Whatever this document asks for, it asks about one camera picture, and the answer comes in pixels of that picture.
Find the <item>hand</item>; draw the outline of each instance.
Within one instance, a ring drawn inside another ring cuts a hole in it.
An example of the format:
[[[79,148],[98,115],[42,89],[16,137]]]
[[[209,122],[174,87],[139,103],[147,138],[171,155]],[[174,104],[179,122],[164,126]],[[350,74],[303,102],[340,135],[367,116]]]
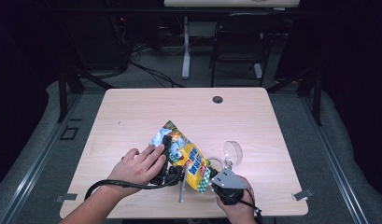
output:
[[[107,179],[123,180],[126,182],[147,185],[162,169],[165,163],[165,156],[162,155],[164,145],[155,148],[149,145],[141,153],[133,148],[115,165],[112,173]],[[140,189],[122,188],[119,186],[108,186],[114,189],[121,198],[137,193]]]
[[[252,194],[252,198],[251,198],[249,193],[244,191],[244,196],[241,200],[246,203],[254,204],[253,202],[254,190],[252,189],[251,185],[249,185],[248,181],[243,176],[239,176],[239,177],[247,184],[247,189]],[[232,224],[256,223],[254,218],[254,209],[251,208],[250,206],[245,205],[243,203],[225,205],[223,204],[222,200],[220,199],[218,195],[216,195],[216,197],[217,197],[218,206],[225,212],[226,216],[228,217],[229,221],[231,221]]]

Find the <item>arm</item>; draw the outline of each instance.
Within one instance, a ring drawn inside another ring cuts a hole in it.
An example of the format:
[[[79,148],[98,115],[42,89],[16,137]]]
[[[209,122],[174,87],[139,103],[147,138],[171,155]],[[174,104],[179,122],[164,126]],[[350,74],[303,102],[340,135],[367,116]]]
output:
[[[159,173],[165,162],[161,155],[164,145],[154,148],[149,145],[141,153],[131,149],[123,159],[115,165],[108,179],[147,185]],[[137,193],[140,189],[119,186],[102,186],[60,223],[103,223],[116,204],[123,198]]]
[[[254,190],[249,185],[248,181],[243,176],[239,177],[247,184],[249,192],[251,192],[252,197],[254,197]],[[225,205],[223,204],[222,200],[219,198],[218,195],[216,195],[216,197],[218,206],[225,212],[226,216],[232,224],[256,224],[253,208],[242,203],[237,203],[234,205]],[[242,200],[244,202],[254,204],[251,195],[249,195],[246,191],[244,191],[244,196]]]

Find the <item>dark background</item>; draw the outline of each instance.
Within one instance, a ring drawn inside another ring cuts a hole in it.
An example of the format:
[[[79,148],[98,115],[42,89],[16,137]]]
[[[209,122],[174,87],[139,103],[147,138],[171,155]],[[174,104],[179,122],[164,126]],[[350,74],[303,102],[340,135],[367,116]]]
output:
[[[74,2],[60,3],[73,7]],[[105,4],[93,2],[96,7]],[[322,69],[323,90],[332,97],[347,127],[357,164],[382,194],[382,1],[349,1],[341,2],[340,6],[334,2],[301,2],[300,10],[334,10],[340,11],[341,16],[334,23],[296,20],[276,77],[295,76],[305,69],[323,50],[321,43],[327,35],[334,35],[332,54]],[[58,79],[62,70],[57,48],[73,64],[85,69],[113,69],[126,64],[123,60],[126,52],[118,45],[116,33],[109,28],[111,21],[106,17],[94,17],[95,23],[67,19],[63,28],[58,27],[54,17],[35,13],[35,4],[45,2],[0,3],[0,182],[43,115],[49,99],[45,89]],[[88,26],[95,26],[102,31],[98,32],[101,36],[87,35],[82,30],[74,32],[74,26],[79,24],[85,32]],[[75,45],[68,35],[76,41]],[[97,37],[106,39],[106,46],[95,46],[93,39]],[[74,48],[79,43],[77,39],[84,44]],[[150,45],[158,48],[159,43],[152,40]],[[117,56],[107,58],[104,52]]]

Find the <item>snack bag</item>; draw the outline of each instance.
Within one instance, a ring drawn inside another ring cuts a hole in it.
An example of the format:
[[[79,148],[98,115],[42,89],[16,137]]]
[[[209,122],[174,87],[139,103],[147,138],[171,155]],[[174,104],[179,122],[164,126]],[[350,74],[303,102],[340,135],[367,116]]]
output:
[[[204,193],[207,189],[210,170],[207,166],[210,161],[205,159],[202,152],[188,138],[179,131],[176,125],[171,121],[159,130],[152,138],[150,144],[158,146],[162,143],[163,137],[170,135],[172,145],[170,147],[170,156],[168,158],[172,165],[188,166],[187,182],[193,188]]]

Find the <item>table surface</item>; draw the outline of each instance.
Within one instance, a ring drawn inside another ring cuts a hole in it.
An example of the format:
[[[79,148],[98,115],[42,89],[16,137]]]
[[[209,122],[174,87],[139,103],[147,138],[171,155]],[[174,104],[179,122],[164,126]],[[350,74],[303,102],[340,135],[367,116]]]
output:
[[[223,102],[214,103],[214,96]],[[128,150],[144,149],[168,120],[207,158],[223,158],[226,141],[240,145],[243,160],[233,171],[248,179],[263,216],[307,213],[306,201],[292,199],[301,186],[265,89],[114,89],[106,92],[68,190],[78,196],[64,201],[61,217],[80,205],[87,189],[107,178]],[[179,188],[141,190],[109,217],[225,217],[211,190],[202,194],[187,186],[179,203]]]
[[[298,7],[300,0],[164,0],[166,7]]]

